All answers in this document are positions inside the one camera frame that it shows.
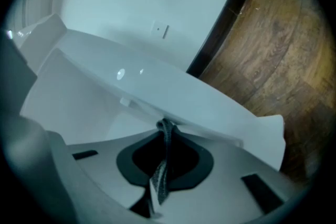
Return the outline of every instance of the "wood laminate floor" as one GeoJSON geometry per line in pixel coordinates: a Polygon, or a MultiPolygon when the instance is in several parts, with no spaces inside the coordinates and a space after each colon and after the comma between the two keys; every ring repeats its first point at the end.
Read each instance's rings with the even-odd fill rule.
{"type": "Polygon", "coordinates": [[[200,79],[257,116],[281,114],[281,170],[307,183],[334,126],[335,59],[316,0],[247,0],[200,79]]]}

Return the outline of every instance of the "wooden floor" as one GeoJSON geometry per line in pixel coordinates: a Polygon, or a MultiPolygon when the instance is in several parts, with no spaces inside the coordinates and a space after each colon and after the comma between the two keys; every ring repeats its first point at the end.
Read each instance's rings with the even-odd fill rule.
{"type": "Polygon", "coordinates": [[[336,116],[335,51],[316,0],[247,0],[200,79],[257,116],[281,114],[281,170],[309,182],[336,116]]]}

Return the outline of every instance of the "wall outlet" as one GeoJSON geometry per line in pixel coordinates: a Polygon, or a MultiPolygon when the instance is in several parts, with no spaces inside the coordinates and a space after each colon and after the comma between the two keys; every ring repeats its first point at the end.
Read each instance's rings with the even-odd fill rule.
{"type": "Polygon", "coordinates": [[[151,30],[151,36],[156,38],[164,38],[168,30],[168,25],[158,22],[157,20],[154,21],[152,30],[151,30]]]}

